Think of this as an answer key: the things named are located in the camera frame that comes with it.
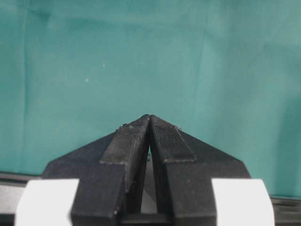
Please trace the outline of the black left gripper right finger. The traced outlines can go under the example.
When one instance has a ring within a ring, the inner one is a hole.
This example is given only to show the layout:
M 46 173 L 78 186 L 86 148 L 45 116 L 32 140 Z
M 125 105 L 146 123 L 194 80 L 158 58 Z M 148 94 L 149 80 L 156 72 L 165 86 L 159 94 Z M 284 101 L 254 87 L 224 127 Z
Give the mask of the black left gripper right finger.
M 250 178 L 239 159 L 150 116 L 150 149 L 157 210 L 175 226 L 214 226 L 212 178 Z

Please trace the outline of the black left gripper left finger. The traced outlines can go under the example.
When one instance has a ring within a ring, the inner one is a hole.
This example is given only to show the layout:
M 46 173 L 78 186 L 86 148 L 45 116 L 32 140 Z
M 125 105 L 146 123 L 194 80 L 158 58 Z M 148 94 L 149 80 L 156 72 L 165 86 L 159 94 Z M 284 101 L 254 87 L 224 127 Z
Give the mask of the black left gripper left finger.
M 75 226 L 114 226 L 141 211 L 150 116 L 52 160 L 43 179 L 79 179 L 71 209 Z

